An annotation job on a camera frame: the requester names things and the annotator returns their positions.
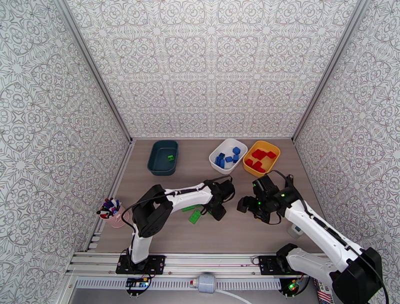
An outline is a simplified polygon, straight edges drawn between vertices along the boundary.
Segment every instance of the pen holder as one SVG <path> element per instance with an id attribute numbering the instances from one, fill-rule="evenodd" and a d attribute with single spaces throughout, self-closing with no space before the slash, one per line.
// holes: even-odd
<path id="1" fill-rule="evenodd" d="M 109 223 L 111 225 L 111 227 L 113 227 L 113 228 L 121 228 L 123 225 L 125 225 L 125 223 L 122 221 L 122 213 L 124 211 L 125 211 L 125 208 L 122 205 L 120 205 L 118 212 L 114 216 L 112 216 L 110 218 L 102 218 L 102 220 Z M 128 221 L 129 216 L 130 216 L 130 212 L 127 211 L 125 213 L 125 215 L 123 216 L 123 219 L 125 221 Z"/>

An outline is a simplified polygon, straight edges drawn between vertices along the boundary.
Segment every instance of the white cable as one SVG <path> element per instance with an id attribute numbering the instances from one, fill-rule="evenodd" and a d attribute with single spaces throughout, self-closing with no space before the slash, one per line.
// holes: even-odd
<path id="1" fill-rule="evenodd" d="M 239 301 L 242 301 L 243 303 L 246 303 L 246 304 L 252 304 L 251 302 L 247 301 L 245 298 L 242 298 L 241 296 L 238 296 L 238 295 L 236 295 L 234 293 L 227 292 L 225 290 L 216 289 L 215 292 L 216 293 L 220 293 L 220 294 L 224 294 L 224 295 L 227 295 L 227 296 L 230 296 L 230 297 L 233 297 L 233 298 L 236 298 Z"/>

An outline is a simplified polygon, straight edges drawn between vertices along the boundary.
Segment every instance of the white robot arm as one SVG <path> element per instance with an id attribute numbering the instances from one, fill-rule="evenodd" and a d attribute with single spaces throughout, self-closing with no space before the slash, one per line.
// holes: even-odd
<path id="1" fill-rule="evenodd" d="M 372 248 L 364 250 L 338 232 L 303 200 L 287 177 L 275 172 L 285 178 L 285 188 L 279 190 L 265 175 L 253 181 L 255 197 L 243 197 L 237 210 L 243 213 L 249 210 L 256 219 L 267 224 L 272 212 L 294 223 L 321 248 L 327 258 L 287 244 L 276 254 L 282 259 L 282 264 L 286 263 L 292 270 L 331 286 L 344 304 L 367 303 L 383 287 L 379 253 Z"/>
<path id="2" fill-rule="evenodd" d="M 159 184 L 153 186 L 132 208 L 134 232 L 128 248 L 131 261 L 138 264 L 149 256 L 153 235 L 161 230 L 169 215 L 178 210 L 203 205 L 204 212 L 210 212 L 217 221 L 220 221 L 226 213 L 222 204 L 235 195 L 232 178 L 222 183 L 217 182 L 226 178 L 227 176 L 223 176 L 205 180 L 198 185 L 181 189 L 163 189 Z"/>

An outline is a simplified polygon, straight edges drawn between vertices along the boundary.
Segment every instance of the dark teal plastic bin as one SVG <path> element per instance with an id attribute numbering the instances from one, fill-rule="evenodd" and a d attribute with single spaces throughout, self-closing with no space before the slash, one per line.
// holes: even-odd
<path id="1" fill-rule="evenodd" d="M 175 172 L 178 159 L 178 143 L 175 140 L 160 140 L 153 144 L 147 169 L 156 176 L 168 176 Z"/>

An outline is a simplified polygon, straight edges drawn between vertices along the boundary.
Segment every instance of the patterned wallpaper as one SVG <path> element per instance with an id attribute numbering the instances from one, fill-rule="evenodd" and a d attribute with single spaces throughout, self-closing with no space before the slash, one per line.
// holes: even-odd
<path id="1" fill-rule="evenodd" d="M 0 303 L 53 303 L 128 141 L 51 1 L 0 23 Z"/>
<path id="2" fill-rule="evenodd" d="M 67 0 L 133 137 L 291 137 L 356 0 Z"/>
<path id="3" fill-rule="evenodd" d="M 374 0 L 296 142 L 327 219 L 382 255 L 393 304 L 400 304 L 399 71 L 400 1 Z"/>

